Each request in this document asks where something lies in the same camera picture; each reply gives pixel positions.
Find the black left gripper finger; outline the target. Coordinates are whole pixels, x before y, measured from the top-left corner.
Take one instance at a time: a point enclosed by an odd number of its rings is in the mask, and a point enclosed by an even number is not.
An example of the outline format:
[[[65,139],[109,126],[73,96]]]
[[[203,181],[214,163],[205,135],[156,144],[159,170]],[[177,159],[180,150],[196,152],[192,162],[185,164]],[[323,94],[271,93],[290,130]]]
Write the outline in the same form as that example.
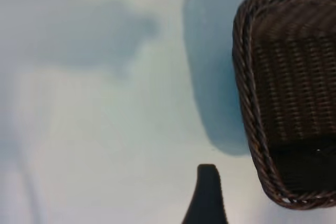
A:
[[[224,209],[220,175],[215,165],[198,165],[194,194],[183,223],[228,223]]]

